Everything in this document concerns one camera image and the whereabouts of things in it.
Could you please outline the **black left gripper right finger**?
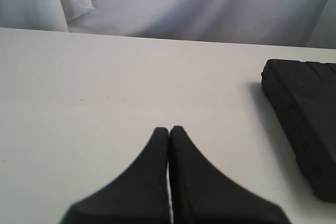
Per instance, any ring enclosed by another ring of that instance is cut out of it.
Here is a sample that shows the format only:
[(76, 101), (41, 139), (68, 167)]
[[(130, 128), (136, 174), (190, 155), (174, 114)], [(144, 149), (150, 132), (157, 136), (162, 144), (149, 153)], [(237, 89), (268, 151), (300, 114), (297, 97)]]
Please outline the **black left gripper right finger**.
[(181, 126), (169, 140), (174, 223), (290, 223), (284, 211), (222, 174)]

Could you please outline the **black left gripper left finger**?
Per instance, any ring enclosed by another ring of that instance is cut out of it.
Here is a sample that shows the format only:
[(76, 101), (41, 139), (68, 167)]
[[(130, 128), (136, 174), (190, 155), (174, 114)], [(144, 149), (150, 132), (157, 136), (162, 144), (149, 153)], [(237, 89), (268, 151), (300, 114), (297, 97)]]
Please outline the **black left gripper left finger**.
[(114, 181), (74, 203), (61, 223), (169, 223), (169, 132), (154, 129), (133, 163)]

